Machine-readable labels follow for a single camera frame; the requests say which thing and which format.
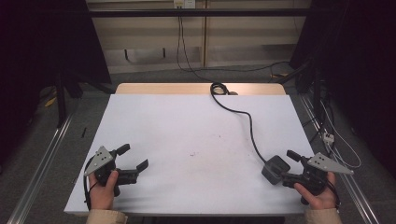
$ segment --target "white table surface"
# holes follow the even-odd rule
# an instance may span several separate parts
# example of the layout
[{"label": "white table surface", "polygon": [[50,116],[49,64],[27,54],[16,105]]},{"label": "white table surface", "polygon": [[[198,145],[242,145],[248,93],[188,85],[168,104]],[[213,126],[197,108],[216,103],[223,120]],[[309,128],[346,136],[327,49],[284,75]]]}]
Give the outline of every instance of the white table surface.
[{"label": "white table surface", "polygon": [[[256,145],[265,159],[292,149],[313,156],[288,95],[217,96],[226,106],[253,117]],[[118,156],[122,170],[148,159],[134,185],[120,186],[114,209],[137,216],[285,216],[305,206],[294,189],[273,186],[249,135],[248,117],[219,107],[210,95],[112,95],[87,160],[100,146],[130,144]],[[88,213],[83,168],[64,211]]]}]

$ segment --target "gray floor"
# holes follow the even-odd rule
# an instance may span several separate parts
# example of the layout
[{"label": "gray floor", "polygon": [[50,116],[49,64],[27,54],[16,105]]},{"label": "gray floor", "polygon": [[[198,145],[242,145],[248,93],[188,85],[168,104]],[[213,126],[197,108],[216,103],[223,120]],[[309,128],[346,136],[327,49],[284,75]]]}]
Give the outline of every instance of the gray floor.
[{"label": "gray floor", "polygon": [[[227,67],[232,69],[260,68],[263,65],[245,65]],[[290,68],[285,65],[274,67],[274,73],[288,73]],[[201,71],[202,77],[208,77],[221,82],[268,82],[269,69],[255,72],[230,71]],[[137,72],[112,75],[113,88],[121,82],[202,82],[192,73],[180,70],[161,70],[157,72]],[[74,180],[81,169],[87,152],[91,146],[101,117],[106,109],[108,95],[92,87],[82,84],[84,95],[81,99],[67,99],[68,109],[78,104],[68,131],[54,157],[53,163],[37,193],[34,203],[26,217],[25,223],[84,223],[85,217],[75,217],[63,212],[68,196],[74,187]],[[301,122],[309,120],[302,105],[300,96],[296,93],[293,82],[285,85],[287,94],[294,103]],[[35,113],[23,141],[15,153],[4,166],[0,175],[0,223],[6,223],[12,214],[18,200],[29,184],[35,169],[40,163],[50,140],[55,133],[57,124],[57,107],[44,107],[43,101]],[[340,111],[336,102],[332,104],[337,131],[352,145],[362,160],[361,168],[355,171],[355,178],[362,191],[367,196],[381,223],[392,223],[396,218],[396,181],[381,164],[372,156],[364,141],[351,131],[351,127]],[[312,125],[304,128],[307,138],[310,139],[315,130]],[[356,163],[356,158],[341,141],[336,140],[343,158]],[[319,138],[312,143],[314,151],[322,151],[323,145]],[[342,180],[337,178],[337,188],[342,205],[340,215],[344,223],[363,223],[361,215],[349,196]],[[130,223],[140,223],[141,217],[130,219]],[[286,223],[304,223],[302,216],[287,217]]]}]

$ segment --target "sleeve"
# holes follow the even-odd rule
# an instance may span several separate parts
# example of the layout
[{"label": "sleeve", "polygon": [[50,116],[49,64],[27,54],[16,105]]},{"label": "sleeve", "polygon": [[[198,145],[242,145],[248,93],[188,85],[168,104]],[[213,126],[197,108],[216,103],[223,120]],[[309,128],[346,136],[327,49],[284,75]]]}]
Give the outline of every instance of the sleeve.
[{"label": "sleeve", "polygon": [[305,211],[307,224],[341,224],[341,218],[335,208]]},{"label": "sleeve", "polygon": [[87,224],[125,224],[127,219],[128,217],[121,212],[92,209]]}]

